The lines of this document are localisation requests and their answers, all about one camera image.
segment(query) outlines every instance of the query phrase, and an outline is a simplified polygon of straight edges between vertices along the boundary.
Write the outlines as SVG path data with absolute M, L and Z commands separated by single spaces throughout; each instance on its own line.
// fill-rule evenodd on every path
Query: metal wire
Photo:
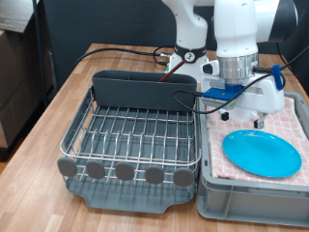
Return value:
M 92 102 L 89 107 L 86 111 L 88 115 L 84 115 L 80 122 L 70 148 L 63 151 L 67 157 L 75 159 L 79 181 L 88 177 L 87 160 L 104 162 L 107 171 L 105 183 L 117 179 L 115 164 L 118 161 L 134 166 L 134 185 L 146 182 L 145 170 L 149 165 L 163 168 L 163 184 L 174 185 L 172 176 L 177 168 L 196 170 L 200 154 L 196 154 L 193 144 L 195 114 L 119 107 L 95 108 Z M 89 126 L 85 123 L 88 116 L 92 117 Z

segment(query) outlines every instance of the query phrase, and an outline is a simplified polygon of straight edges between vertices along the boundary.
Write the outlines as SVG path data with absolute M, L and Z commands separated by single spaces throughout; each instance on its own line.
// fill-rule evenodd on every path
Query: blue gripper part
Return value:
M 276 82 L 276 87 L 279 91 L 283 90 L 283 85 L 282 85 L 281 75 L 280 75 L 280 72 L 281 72 L 280 69 L 281 69 L 280 65 L 275 65 L 275 66 L 272 66 L 272 68 L 271 68 L 272 75 L 274 77 L 274 81 Z

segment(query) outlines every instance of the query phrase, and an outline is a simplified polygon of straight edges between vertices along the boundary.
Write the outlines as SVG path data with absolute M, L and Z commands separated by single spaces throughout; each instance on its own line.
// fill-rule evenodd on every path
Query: black wall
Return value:
M 281 44 L 282 52 L 291 60 L 309 45 L 309 1 L 295 0 L 299 12 L 296 33 Z M 161 0 L 44 0 L 48 30 L 53 51 L 57 84 L 61 87 L 69 77 L 78 57 L 92 43 L 160 46 L 174 44 L 176 22 Z M 212 38 L 213 8 L 196 8 L 209 23 L 208 49 L 216 50 Z M 275 43 L 261 43 L 261 53 L 276 53 Z M 301 83 L 309 93 L 309 71 L 305 64 L 309 53 L 293 65 Z

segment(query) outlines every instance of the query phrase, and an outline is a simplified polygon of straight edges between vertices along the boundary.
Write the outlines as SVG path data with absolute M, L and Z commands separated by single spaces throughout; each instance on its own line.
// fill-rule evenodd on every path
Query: black cable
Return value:
M 44 107 L 47 108 L 47 93 L 46 93 L 46 84 L 45 84 L 45 70 L 44 70 L 44 62 L 42 58 L 42 42 L 41 42 L 41 31 L 40 31 L 40 23 L 39 23 L 39 11 L 37 1 L 33 0 L 33 11 L 35 15 L 36 29 L 37 29 L 37 42 L 38 42 L 38 50 L 39 50 L 39 60 L 40 60 L 40 70 L 41 70 L 41 78 L 42 78 L 42 96 L 44 99 Z
M 198 113 L 198 114 L 211 114 L 211 113 L 214 113 L 215 111 L 225 107 L 226 105 L 228 105 L 229 103 L 231 103 L 233 100 L 235 100 L 236 98 L 239 97 L 239 95 L 241 95 L 244 91 L 246 91 L 249 87 L 251 87 L 252 85 L 254 85 L 255 83 L 257 83 L 258 81 L 264 79 L 264 78 L 267 78 L 269 76 L 271 76 L 272 73 L 269 73 L 269 74 L 265 74 L 257 79 L 255 79 L 254 81 L 252 81 L 250 84 L 248 84 L 247 86 L 245 86 L 242 90 L 240 90 L 235 96 L 233 96 L 230 100 L 226 101 L 224 104 L 218 106 L 217 108 L 213 109 L 213 110 L 210 110 L 210 111 L 199 111 L 199 110 L 194 110 L 193 108 L 183 104 L 181 101 L 179 101 L 176 97 L 175 97 L 175 94 L 177 93 L 186 93 L 186 94 L 190 94 L 190 95 L 193 95 L 194 97 L 202 97 L 203 96 L 203 93 L 200 93 L 200 92 L 196 92 L 196 93 L 193 93 L 193 92 L 189 92 L 189 91 L 185 91 L 185 90 L 177 90 L 173 93 L 173 99 L 178 102 L 180 105 L 182 105 L 184 108 L 194 112 L 194 113 Z
M 280 71 L 283 71 L 284 69 L 286 69 L 287 67 L 289 67 L 291 65 L 291 63 L 293 63 L 295 60 L 299 59 L 304 53 L 306 53 L 307 51 L 309 50 L 309 46 L 307 46 L 305 49 L 303 49 L 292 61 L 288 62 L 284 67 L 280 68 Z M 194 113 L 198 113 L 198 114 L 211 114 L 211 113 L 214 113 L 215 111 L 225 107 L 226 105 L 228 105 L 229 103 L 231 103 L 233 100 L 235 100 L 236 98 L 238 98 L 244 91 L 246 91 L 249 87 L 251 87 L 252 85 L 254 85 L 255 83 L 257 83 L 258 81 L 264 79 L 264 78 L 267 78 L 269 76 L 272 75 L 272 72 L 271 69 L 263 69 L 263 68 L 256 68 L 254 69 L 254 71 L 267 71 L 269 72 L 268 74 L 265 74 L 257 79 L 255 79 L 254 81 L 252 81 L 250 84 L 248 84 L 247 86 L 245 86 L 242 90 L 240 90 L 235 96 L 233 96 L 230 100 L 226 101 L 225 103 L 223 103 L 222 105 L 218 106 L 217 108 L 213 109 L 213 110 L 210 110 L 210 111 L 199 111 L 199 110 L 194 110 L 193 108 L 183 104 L 181 101 L 179 101 L 176 97 L 175 97 L 175 94 L 177 93 L 186 93 L 186 94 L 190 94 L 190 95 L 193 95 L 194 97 L 203 97 L 203 93 L 200 93 L 200 92 L 196 92 L 196 93 L 193 93 L 193 92 L 189 92 L 189 91 L 184 91 L 184 90 L 178 90 L 178 91 L 175 91 L 173 93 L 173 99 L 179 103 L 180 105 L 182 105 L 184 108 L 194 112 Z M 280 73 L 281 77 L 282 77 L 282 86 L 284 87 L 286 85 L 286 78 L 285 76 Z
M 93 50 L 91 52 L 88 52 L 84 55 L 82 55 L 81 57 L 78 58 L 78 60 L 75 63 L 75 66 L 78 65 L 78 63 L 84 59 L 85 57 L 92 55 L 94 53 L 100 52 L 100 51 L 108 51 L 108 50 L 113 50 L 113 51 L 123 51 L 123 52 L 129 52 L 129 53 L 134 53 L 134 54 L 138 54 L 138 55 L 149 55 L 149 56 L 160 56 L 160 54 L 157 53 L 150 53 L 150 52 L 142 52 L 142 51 L 136 51 L 136 50 L 130 50 L 130 49 L 124 49 L 124 48 L 114 48 L 114 47 L 107 47 L 107 48 L 101 48 L 101 49 L 97 49 L 97 50 Z
M 284 67 L 281 68 L 281 71 L 289 67 L 295 60 L 300 58 L 303 54 L 305 54 L 309 50 L 309 46 L 307 46 L 305 49 L 303 49 L 292 61 L 288 62 Z
M 278 51 L 278 54 L 279 54 L 279 56 L 280 56 L 282 62 L 283 62 L 285 65 L 287 65 L 286 60 L 283 59 L 283 55 L 282 55 L 282 53 L 281 53 L 279 43 L 276 43 L 276 46 L 277 46 L 277 51 Z M 289 70 L 291 71 L 291 73 L 292 73 L 294 76 L 296 76 L 296 77 L 298 78 L 297 74 L 293 71 L 292 67 L 291 67 L 291 66 L 288 66 L 288 68 L 289 68 Z
M 161 65 L 161 66 L 167 66 L 167 65 L 168 65 L 168 62 L 160 62 L 160 61 L 158 61 L 158 60 L 155 59 L 155 53 L 156 53 L 157 51 L 159 51 L 160 49 L 162 49 L 162 48 L 174 48 L 174 47 L 175 47 L 174 45 L 164 45 L 164 46 L 158 47 L 158 48 L 154 51 L 154 55 L 153 55 L 154 61 L 155 61 L 157 64 Z

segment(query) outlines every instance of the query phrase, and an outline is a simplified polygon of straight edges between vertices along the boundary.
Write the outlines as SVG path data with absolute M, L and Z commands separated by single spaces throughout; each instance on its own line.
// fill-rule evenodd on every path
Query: red cable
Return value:
M 169 77 L 171 74 L 173 74 L 178 68 L 180 68 L 182 65 L 184 65 L 185 60 L 182 60 L 173 70 L 171 70 L 169 73 L 164 75 L 158 82 L 163 82 L 167 77 Z

